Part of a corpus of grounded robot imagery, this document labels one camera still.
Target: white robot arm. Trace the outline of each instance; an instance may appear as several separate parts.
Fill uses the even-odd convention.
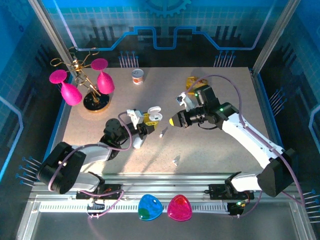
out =
[[[151,134],[156,129],[158,121],[161,120],[160,118],[154,120],[149,113],[142,113],[136,109],[127,110],[126,113],[131,118],[131,122],[126,125],[127,129],[132,136],[138,135],[137,138],[141,140]],[[127,129],[115,118],[108,120],[99,143],[80,148],[67,161],[65,157],[78,146],[60,142],[40,166],[36,174],[37,179],[49,185],[58,167],[64,162],[51,183],[52,190],[60,194],[79,190],[97,191],[105,182],[93,172],[84,172],[86,166],[114,159],[119,153],[119,150],[115,149],[120,149],[121,145],[130,138]]]
[[[228,102],[220,104],[210,86],[199,87],[195,90],[195,93],[197,93],[197,101],[200,106],[188,111],[178,112],[170,119],[170,124],[187,128],[194,123],[202,124],[208,121],[234,137],[254,156],[262,167],[261,171],[238,172],[232,175],[225,182],[231,195],[244,191],[262,190],[269,196],[275,197],[293,182],[288,169],[275,154],[275,152],[278,152],[289,162],[291,167],[296,169],[296,154],[292,149],[285,151],[281,146],[263,136],[242,117],[245,124],[243,126],[239,111]],[[262,143],[255,135],[268,142],[271,148]]]

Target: pink glass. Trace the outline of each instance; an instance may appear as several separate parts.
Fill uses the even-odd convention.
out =
[[[100,74],[96,80],[98,89],[102,94],[111,94],[115,90],[115,84],[112,77],[103,72],[108,66],[108,61],[104,58],[97,58],[92,61],[91,67],[94,70],[100,71]]]
[[[192,217],[192,207],[183,195],[175,196],[168,205],[167,214],[173,220],[183,222]]]
[[[82,95],[74,85],[64,82],[66,78],[67,72],[60,69],[51,73],[49,80],[53,84],[62,84],[61,95],[68,105],[77,105],[81,102]]]

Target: pink wine glass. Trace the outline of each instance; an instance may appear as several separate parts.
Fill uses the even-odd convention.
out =
[[[81,102],[82,95],[74,85],[64,82],[66,78],[67,72],[60,69],[51,73],[49,80],[53,84],[62,84],[61,95],[68,105],[77,105]]]
[[[94,70],[100,71],[96,80],[98,89],[102,94],[111,94],[115,90],[115,84],[112,77],[103,72],[103,69],[108,67],[108,61],[104,58],[97,58],[92,61],[91,67]]]

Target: black round base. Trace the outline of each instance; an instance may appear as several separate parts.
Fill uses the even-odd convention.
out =
[[[96,99],[92,92],[89,92],[83,99],[83,105],[89,111],[101,112],[109,106],[110,96],[108,94],[102,94],[100,91],[98,92],[101,96],[96,94]]]

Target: gray speckled tabletop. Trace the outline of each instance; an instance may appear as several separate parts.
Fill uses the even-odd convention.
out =
[[[91,113],[83,104],[72,107],[63,141],[71,145],[97,143],[103,135],[105,123],[127,109],[146,112],[160,106],[163,115],[157,129],[147,136],[140,149],[120,152],[107,162],[88,165],[86,171],[95,173],[230,173],[260,170],[253,156],[235,139],[222,130],[203,130],[196,124],[189,128],[169,125],[169,119],[183,107],[176,96],[186,89],[190,76],[224,75],[233,80],[242,94],[243,116],[262,134],[268,137],[256,92],[246,67],[154,67],[142,68],[145,81],[132,82],[132,68],[107,68],[114,80],[115,91],[109,107],[100,113]],[[98,71],[86,68],[85,72],[96,83]],[[230,102],[238,108],[238,96],[227,81],[214,77],[208,79],[220,103]],[[87,89],[79,87],[85,96]],[[159,138],[161,131],[168,130]],[[177,166],[173,159],[178,158]]]

